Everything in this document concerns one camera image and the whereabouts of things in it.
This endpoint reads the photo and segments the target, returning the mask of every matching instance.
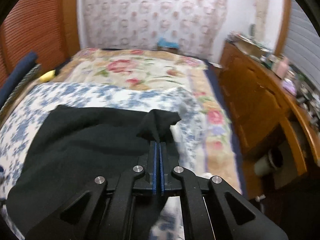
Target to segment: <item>blue object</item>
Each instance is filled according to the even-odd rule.
[[[23,77],[36,65],[37,58],[38,55],[31,51],[18,62],[0,90],[0,108]]]
[[[160,175],[161,175],[161,195],[164,195],[164,170],[162,161],[161,144],[159,144],[159,155],[160,155]]]
[[[173,48],[173,49],[179,49],[179,44],[175,42],[168,42],[164,38],[160,38],[158,41],[159,47],[165,47],[165,48]]]
[[[153,182],[152,182],[152,192],[153,195],[156,194],[156,187],[157,187],[157,143],[155,143],[155,152],[153,154]]]
[[[3,183],[4,181],[4,169],[0,166],[0,185]]]

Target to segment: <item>wall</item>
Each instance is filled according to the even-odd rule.
[[[275,49],[280,34],[283,17],[284,0],[269,0],[266,18],[264,43],[270,49]]]
[[[231,31],[249,34],[249,28],[255,22],[254,0],[228,0],[227,18],[221,27],[212,47],[212,62],[219,62],[225,39]]]
[[[164,37],[179,43],[183,54],[209,59],[212,41],[225,21],[228,3],[227,0],[78,2],[83,4],[84,35],[88,42],[85,46],[156,49],[156,43]]]
[[[78,33],[81,49],[86,48],[89,41],[86,36],[85,20],[84,20],[84,5],[81,0],[77,0],[78,14]],[[211,61],[219,62],[224,42],[231,31],[243,32],[249,34],[250,24],[255,22],[255,0],[227,0],[227,16],[222,24],[216,38],[213,42],[211,50]]]

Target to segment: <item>black cloth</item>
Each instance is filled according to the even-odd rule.
[[[149,152],[150,140],[168,141],[170,154],[178,156],[169,128],[179,120],[177,113],[162,110],[58,106],[36,134],[9,192],[10,218],[26,235],[90,180],[119,176],[134,167],[138,157]],[[143,228],[134,238],[148,234],[164,204],[165,199],[151,201],[152,212],[140,212],[145,222],[137,223]]]

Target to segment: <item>wooden dresser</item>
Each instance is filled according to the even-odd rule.
[[[292,159],[286,169],[293,174],[290,183],[284,184],[318,174],[320,140],[304,110],[280,86],[281,80],[228,42],[220,64],[223,69],[218,79],[240,140],[247,186],[254,188],[248,190],[249,197],[265,193],[262,180],[253,172],[255,161],[284,141],[290,146],[288,158]],[[285,165],[290,165],[290,160],[284,160]]]

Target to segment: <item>patterned wallpaper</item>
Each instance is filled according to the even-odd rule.
[[[160,37],[187,55],[207,57],[227,0],[80,0],[89,47],[156,49]]]

